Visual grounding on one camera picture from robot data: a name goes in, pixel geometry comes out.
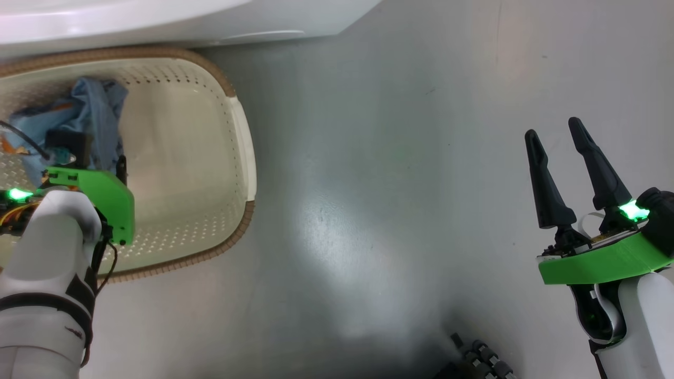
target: white washing machine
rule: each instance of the white washing machine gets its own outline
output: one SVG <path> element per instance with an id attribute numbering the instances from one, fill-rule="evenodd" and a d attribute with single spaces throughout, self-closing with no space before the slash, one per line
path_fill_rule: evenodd
<path id="1" fill-rule="evenodd" d="M 337 34 L 380 0 L 3 0 L 0 59 L 153 42 L 204 47 Z"/>

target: black cable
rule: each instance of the black cable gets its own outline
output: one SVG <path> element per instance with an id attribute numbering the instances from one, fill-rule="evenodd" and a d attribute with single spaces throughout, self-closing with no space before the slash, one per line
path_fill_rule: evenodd
<path id="1" fill-rule="evenodd" d="M 44 151 L 44 149 L 42 149 L 42 148 L 40 147 L 40 145 L 38 145 L 37 143 L 35 143 L 35 141 L 32 140 L 32 138 L 28 137 L 24 132 L 20 131 L 20 130 L 17 129 L 15 126 L 10 125 L 10 124 L 8 124 L 8 123 L 2 121 L 2 120 L 0 120 L 0 125 L 2 125 L 3 127 L 7 128 L 9 131 L 11 131 L 12 133 L 16 134 L 17 136 L 23 138 L 24 141 L 26 141 L 27 143 L 29 143 L 29 145 L 31 145 L 35 150 L 37 150 L 38 153 L 39 153 L 44 159 L 46 159 L 46 160 L 49 161 L 49 159 L 50 159 L 49 154 L 47 154 L 47 152 Z"/>
<path id="2" fill-rule="evenodd" d="M 96 296 L 100 293 L 100 290 L 103 289 L 106 283 L 108 283 L 108 279 L 110 279 L 110 276 L 113 274 L 113 271 L 115 270 L 115 266 L 117 265 L 117 248 L 108 242 L 108 245 L 113 249 L 115 252 L 115 259 L 113 260 L 113 265 L 110 267 L 110 271 L 108 271 L 108 274 L 105 276 L 105 279 L 103 279 L 103 283 L 100 284 L 99 288 L 96 290 Z"/>

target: brown basket rim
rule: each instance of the brown basket rim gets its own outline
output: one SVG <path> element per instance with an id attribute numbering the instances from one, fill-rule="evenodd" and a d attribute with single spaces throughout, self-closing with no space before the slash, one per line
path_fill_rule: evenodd
<path id="1" fill-rule="evenodd" d="M 227 95 L 227 97 L 236 97 L 237 95 L 237 93 L 234 91 L 234 87 L 232 87 L 232 84 L 215 63 L 207 60 L 197 53 L 194 53 L 193 51 L 177 49 L 173 47 L 118 47 L 111 49 L 96 49 L 48 55 L 45 57 L 4 65 L 0 67 L 0 78 L 25 74 L 31 71 L 75 65 L 79 63 L 142 58 L 173 58 L 192 62 L 205 69 L 209 74 L 213 75 L 213 77 L 222 86 L 222 89 L 224 90 L 224 93 Z M 241 218 L 239 225 L 234 230 L 234 232 L 222 243 L 219 243 L 210 249 L 202 250 L 182 258 L 152 264 L 145 267 L 132 268 L 131 270 L 113 272 L 110 276 L 109 283 L 120 283 L 133 279 L 145 278 L 148 276 L 161 274 L 163 272 L 177 270 L 178 268 L 191 266 L 193 264 L 197 264 L 199 262 L 203 262 L 221 255 L 225 251 L 229 250 L 230 247 L 234 246 L 234 244 L 242 238 L 243 234 L 246 232 L 246 229 L 248 229 L 248 225 L 250 225 L 254 208 L 254 200 L 246 202 L 243 217 Z M 98 281 L 101 282 L 102 278 L 104 278 L 106 275 L 107 272 L 99 272 Z"/>

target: green led light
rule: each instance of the green led light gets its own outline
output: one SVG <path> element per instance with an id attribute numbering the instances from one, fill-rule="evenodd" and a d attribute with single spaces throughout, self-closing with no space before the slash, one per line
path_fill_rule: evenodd
<path id="1" fill-rule="evenodd" d="M 22 191 L 18 188 L 12 188 L 9 190 L 9 198 L 12 200 L 24 200 L 28 196 L 33 196 L 32 192 Z"/>
<path id="2" fill-rule="evenodd" d="M 627 218 L 633 221 L 646 220 L 648 218 L 648 214 L 650 213 L 649 210 L 641 209 L 636 206 L 636 200 L 632 200 L 631 202 L 621 206 L 620 210 L 625 212 Z"/>

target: blue towel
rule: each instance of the blue towel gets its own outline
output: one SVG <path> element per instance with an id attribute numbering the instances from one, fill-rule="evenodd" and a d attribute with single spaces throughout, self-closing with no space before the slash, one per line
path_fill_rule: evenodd
<path id="1" fill-rule="evenodd" d="M 9 117 L 9 123 L 44 147 L 51 129 L 84 132 L 92 136 L 89 169 L 115 173 L 123 154 L 119 117 L 128 91 L 114 80 L 80 78 L 70 95 L 43 107 L 27 108 Z M 30 155 L 22 157 L 30 181 L 39 187 L 42 172 L 54 162 L 45 161 L 21 137 L 9 132 L 5 140 L 15 149 L 23 146 Z"/>

